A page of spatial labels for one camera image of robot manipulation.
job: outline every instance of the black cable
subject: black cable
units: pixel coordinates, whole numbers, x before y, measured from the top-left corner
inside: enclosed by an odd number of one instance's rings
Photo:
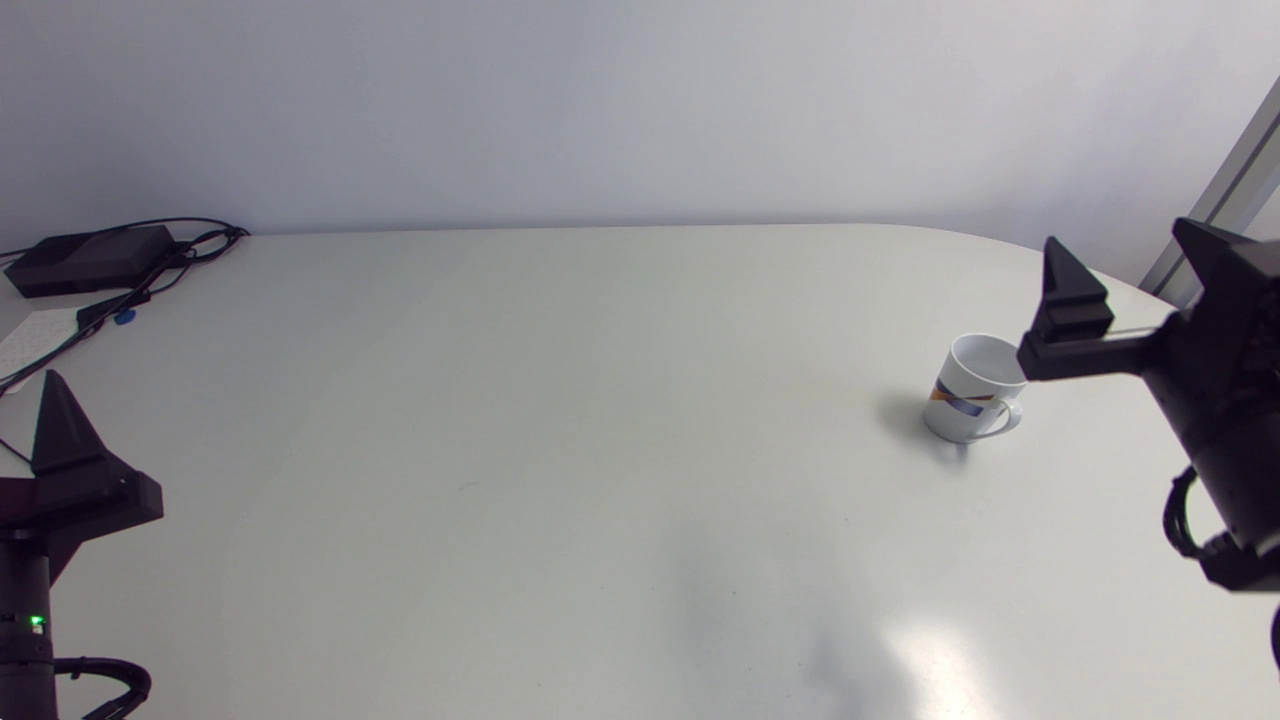
[[[173,286],[178,284],[178,282],[182,281],[182,278],[187,275],[187,272],[189,272],[192,268],[196,266],[195,263],[191,263],[191,259],[193,256],[195,256],[195,254],[191,252],[191,251],[188,251],[188,254],[187,254],[187,260],[188,260],[187,264],[184,264],[182,266],[182,269],[178,270],[178,274],[174,275],[174,278],[172,281],[169,281],[168,283],[165,283],[165,284],[157,287],[157,288],[151,290],[151,295],[152,296],[160,295],[161,292],[164,292],[164,291],[172,288]]]
[[[0,446],[3,446],[5,450],[18,456],[18,459],[26,462],[27,465],[31,465],[31,457],[27,457],[22,452],[18,452],[18,448],[9,445],[3,437],[0,437]]]
[[[1181,475],[1174,478],[1174,487],[1165,501],[1165,537],[1179,555],[1193,559],[1201,556],[1201,547],[1192,538],[1190,525],[1187,523],[1187,492],[1197,477],[1196,468],[1188,465]]]
[[[173,255],[173,256],[165,259],[163,263],[160,263],[160,265],[155,270],[151,272],[150,275],[146,277],[146,279],[143,279],[141,283],[138,283],[138,286],[136,288],[133,288],[131,292],[120,296],[119,302],[116,302],[115,305],[113,305],[109,309],[106,309],[105,311],[102,311],[93,320],[86,323],[83,328],[81,328],[78,332],[76,332],[72,337],[69,337],[65,341],[63,341],[61,345],[59,345],[58,347],[55,347],[50,352],[45,354],[40,359],[32,361],[31,364],[28,364],[27,366],[22,368],[20,370],[17,370],[14,373],[10,373],[10,374],[5,375],[4,378],[0,378],[0,397],[3,397],[6,392],[9,392],[9,389],[13,386],[18,384],[19,382],[22,382],[26,378],[29,378],[37,370],[40,370],[45,365],[50,364],[55,357],[58,357],[63,352],[67,352],[68,350],[70,350],[72,347],[74,347],[76,345],[78,345],[81,341],[83,341],[83,340],[88,338],[90,336],[92,336],[93,333],[96,333],[102,327],[102,323],[105,323],[108,318],[110,318],[111,315],[115,315],[116,313],[120,313],[120,311],[125,310],[127,307],[131,307],[134,304],[134,300],[138,296],[141,296],[143,292],[146,292],[147,287],[151,283],[154,283],[156,281],[156,278],[159,278],[165,270],[169,270],[170,266],[172,266],[170,264],[177,258],[179,258],[179,256],[180,256],[180,254],[179,255]]]
[[[1271,655],[1276,659],[1276,667],[1280,667],[1280,607],[1271,619]]]
[[[206,233],[196,237],[196,240],[189,241],[189,242],[179,242],[179,243],[177,243],[177,252],[174,252],[169,258],[165,258],[164,260],[161,260],[157,264],[156,269],[152,270],[141,283],[138,283],[128,293],[120,296],[119,302],[115,302],[114,305],[109,306],[102,313],[100,313],[96,318],[92,318],[91,320],[83,323],[82,327],[81,327],[81,329],[78,332],[76,332],[68,340],[63,341],[63,343],[60,343],[52,351],[50,351],[46,355],[38,357],[37,360],[32,361],[31,364],[28,364],[27,366],[22,368],[20,370],[17,370],[14,373],[10,373],[10,374],[0,378],[0,396],[4,396],[15,384],[18,384],[23,379],[26,379],[26,378],[31,377],[32,374],[35,374],[36,372],[38,372],[41,368],[44,368],[45,365],[47,365],[49,363],[51,363],[54,359],[56,359],[58,356],[60,356],[63,352],[67,352],[68,350],[70,350],[76,345],[78,345],[82,341],[87,340],[88,337],[91,337],[93,333],[96,333],[99,329],[101,329],[102,324],[108,320],[108,318],[110,318],[110,316],[113,316],[113,315],[115,315],[118,313],[122,313],[122,311],[132,307],[133,305],[137,305],[141,301],[141,299],[148,299],[152,295],[151,291],[150,291],[151,284],[155,283],[156,279],[159,279],[160,275],[164,274],[165,272],[175,269],[175,268],[182,268],[182,272],[178,273],[178,277],[175,277],[172,282],[169,282],[168,284],[165,284],[164,287],[161,287],[160,292],[166,291],[166,290],[172,288],[174,284],[177,284],[178,281],[182,279],[182,277],[186,274],[186,272],[192,265],[216,260],[223,254],[225,254],[228,250],[230,250],[232,246],[234,246],[242,237],[252,234],[247,229],[237,227],[237,225],[233,225],[233,224],[227,223],[224,220],[216,220],[216,219],[212,219],[212,218],[200,218],[200,217],[174,217],[174,218],[156,218],[156,219],[151,219],[151,220],[138,220],[136,223],[125,223],[123,225],[115,225],[115,227],[111,227],[111,228],[104,228],[104,229],[100,229],[100,231],[93,231],[90,234],[100,234],[100,233],[105,233],[105,232],[116,232],[116,231],[128,229],[128,228],[136,228],[136,227],[142,227],[142,225],[155,225],[155,224],[177,223],[177,222],[211,223],[211,224],[219,225],[220,229],[209,231],[209,232],[206,232]],[[219,236],[224,237],[225,242],[223,242],[223,245],[220,247],[218,247],[216,250],[212,250],[212,251],[209,251],[209,252],[205,252],[205,254],[197,254],[195,251],[195,247],[197,245],[201,245],[204,242],[209,242],[209,241],[211,241],[211,240],[214,240],[214,238],[216,238]]]
[[[151,693],[151,674],[141,665],[111,657],[59,657],[54,660],[55,675],[101,675],[128,685],[128,692],[93,708],[84,720],[122,720],[146,702]]]

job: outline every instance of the white wall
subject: white wall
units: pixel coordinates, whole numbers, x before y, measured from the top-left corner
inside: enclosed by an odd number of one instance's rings
[[[886,220],[1137,281],[1274,82],[1280,4],[8,0],[0,243]]]

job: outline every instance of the metal frame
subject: metal frame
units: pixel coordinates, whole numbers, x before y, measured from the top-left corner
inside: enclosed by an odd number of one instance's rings
[[[1280,77],[1188,217],[1243,234],[1277,186]],[[1203,290],[1175,241],[1169,242],[1138,287],[1178,307],[1193,304]]]

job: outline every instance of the mug logo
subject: mug logo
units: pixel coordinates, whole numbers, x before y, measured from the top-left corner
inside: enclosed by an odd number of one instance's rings
[[[938,378],[937,384],[933,387],[933,392],[929,393],[929,400],[942,400],[947,405],[955,407],[956,410],[977,418],[982,415],[986,410],[982,405],[974,405],[973,401],[984,402],[996,397],[995,395],[975,395],[973,397],[960,397],[959,395],[947,389],[947,386],[942,384],[942,378]]]

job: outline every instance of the mug handle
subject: mug handle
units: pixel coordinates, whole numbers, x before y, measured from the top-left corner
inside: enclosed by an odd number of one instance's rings
[[[1005,434],[1009,430],[1016,428],[1018,423],[1023,421],[1023,406],[1019,405],[1016,400],[1005,400],[1004,397],[997,397],[996,402],[1004,405],[1005,414],[1007,415],[1009,419],[1005,420],[1005,424],[1001,425],[998,430],[991,430],[989,433],[973,436],[973,438],[970,439],[982,439]]]

